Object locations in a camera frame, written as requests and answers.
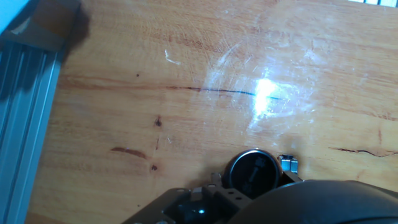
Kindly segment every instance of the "metal bracket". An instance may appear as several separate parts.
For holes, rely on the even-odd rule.
[[[292,173],[297,174],[299,169],[299,162],[294,156],[281,155],[278,157],[278,160],[283,171],[291,171]]]

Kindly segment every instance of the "crack in wood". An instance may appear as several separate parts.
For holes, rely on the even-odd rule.
[[[337,147],[329,147],[329,149],[339,150],[339,151],[341,151],[341,152],[353,152],[353,153],[365,152],[365,153],[368,153],[368,154],[370,154],[370,155],[372,155],[372,156],[376,156],[376,157],[379,157],[379,158],[383,158],[383,157],[387,157],[387,156],[393,156],[393,155],[395,155],[395,154],[398,154],[398,152],[388,151],[388,152],[391,152],[391,153],[390,153],[390,154],[384,154],[384,155],[380,155],[380,156],[379,156],[379,155],[376,155],[375,153],[369,152],[369,151],[367,151],[367,150],[352,150],[352,149],[337,148]]]

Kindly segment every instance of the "wooden surface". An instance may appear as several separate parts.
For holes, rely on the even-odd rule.
[[[237,153],[398,190],[398,11],[348,1],[86,0],[27,223],[121,223]]]

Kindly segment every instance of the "wood grain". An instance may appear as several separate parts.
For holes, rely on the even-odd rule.
[[[398,190],[397,9],[316,0],[86,0],[27,223],[121,223],[237,153]]]

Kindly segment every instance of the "scratch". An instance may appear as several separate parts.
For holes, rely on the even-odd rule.
[[[375,153],[369,152],[369,151],[367,151],[367,150],[352,150],[352,149],[343,149],[343,148],[334,148],[334,147],[329,147],[329,149],[339,150],[339,151],[342,151],[342,152],[352,152],[352,153],[365,152],[365,153],[368,153],[368,154],[370,154],[370,155],[372,155],[372,156],[376,156],[376,157],[379,157],[379,158],[383,158],[383,157],[387,157],[387,156],[393,156],[393,155],[395,155],[395,154],[398,154],[398,152],[388,151],[388,152],[391,152],[391,153],[390,153],[390,154],[385,154],[385,155],[378,156],[378,155],[376,155]]]
[[[256,96],[255,93],[251,93],[248,91],[239,91],[239,90],[222,90],[222,89],[213,89],[213,88],[197,88],[197,87],[177,87],[177,86],[168,86],[167,88],[173,89],[173,90],[179,90],[179,89],[186,89],[186,90],[194,90],[194,91],[217,91],[217,92],[227,92],[227,93],[240,93],[240,94],[245,94],[245,95],[250,95],[250,96]],[[281,98],[273,97],[273,96],[267,96],[266,98],[273,99],[273,100],[281,100]]]
[[[382,143],[381,130],[379,129],[379,144]]]
[[[166,54],[165,58],[166,58],[166,60],[168,60],[169,62],[174,63],[174,64],[176,64],[176,65],[181,65],[181,62],[176,62],[176,61],[173,61],[173,60],[169,59],[169,54],[167,53],[167,50],[164,50],[164,54]]]

